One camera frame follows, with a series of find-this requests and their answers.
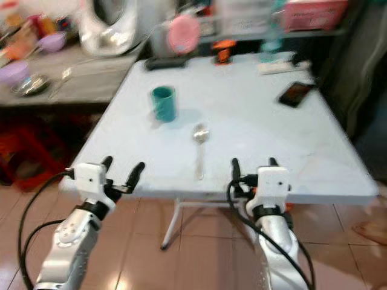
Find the table surface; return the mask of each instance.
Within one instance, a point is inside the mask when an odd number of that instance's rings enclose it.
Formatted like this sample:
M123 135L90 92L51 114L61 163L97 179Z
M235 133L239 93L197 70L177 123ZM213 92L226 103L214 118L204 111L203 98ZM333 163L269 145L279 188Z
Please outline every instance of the table surface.
M123 184L140 161L146 163L134 196L225 199L233 157L242 174L256 173L275 157L291 175L289 202L366 204L377 186L317 90L297 109L277 102L290 83L311 83L306 71L261 76L257 56L235 56L215 66L212 58L189 61L185 69L148 72L137 62L122 83L74 163L99 163L112 155L108 172ZM150 91L172 85L178 117L154 120ZM204 144L205 177L195 177L198 123L210 129ZM73 181L61 183L74 190Z
M26 61L32 74L45 74L51 79L48 90L34 97L18 97L8 87L0 85L0 109L28 106L73 104L108 104L115 96L128 69L137 60L141 48L125 56L93 59L79 44L52 54L34 53ZM53 98L48 98L62 78L62 72L72 67L71 78Z

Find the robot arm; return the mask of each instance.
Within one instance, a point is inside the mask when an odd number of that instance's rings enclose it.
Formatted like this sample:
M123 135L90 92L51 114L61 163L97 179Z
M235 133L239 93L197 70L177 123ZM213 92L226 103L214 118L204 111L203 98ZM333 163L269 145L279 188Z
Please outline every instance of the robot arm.
M233 160L233 179L240 180L250 187L246 212L255 225L277 243L298 264L299 243L294 233L289 229L284 216L286 199L291 185L288 170L278 166L274 158L270 166L258 168L256 175L239 178L238 161ZM271 243L259 235L258 243L267 259L268 276L272 290L306 290L308 286L301 275Z
M34 290L80 288L102 221L114 211L123 193L133 192L145 167L139 163L126 184L118 187L106 179L111 161L108 157L102 164L81 163L74 167L74 180L83 204L56 228Z

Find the smartphone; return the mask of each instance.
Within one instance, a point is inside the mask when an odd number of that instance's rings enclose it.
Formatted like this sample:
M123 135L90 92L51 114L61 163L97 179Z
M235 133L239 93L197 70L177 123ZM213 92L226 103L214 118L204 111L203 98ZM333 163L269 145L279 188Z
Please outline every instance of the smartphone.
M294 82L284 93L282 93L282 95L278 98L278 102L289 107L296 108L314 87L315 85Z

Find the metal spoon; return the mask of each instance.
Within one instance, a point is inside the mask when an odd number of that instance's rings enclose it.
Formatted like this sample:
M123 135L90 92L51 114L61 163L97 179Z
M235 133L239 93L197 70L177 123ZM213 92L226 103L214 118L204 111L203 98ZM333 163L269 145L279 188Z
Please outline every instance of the metal spoon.
M193 139L198 143L198 159L196 176L199 180L204 178L203 173L203 143L208 140L210 131L203 125L198 124L193 130Z
M51 92L51 94L48 96L48 98L54 97L58 93L59 89L65 84L65 82L67 82L69 80L70 77L71 77L71 67L65 69L62 72L62 80L56 86L55 90Z

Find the teal cup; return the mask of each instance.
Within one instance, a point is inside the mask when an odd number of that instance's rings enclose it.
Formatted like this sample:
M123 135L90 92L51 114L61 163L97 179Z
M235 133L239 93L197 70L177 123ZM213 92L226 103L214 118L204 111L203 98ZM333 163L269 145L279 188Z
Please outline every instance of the teal cup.
M171 122L176 118L176 92L171 86L158 86L152 91L154 114L157 120Z

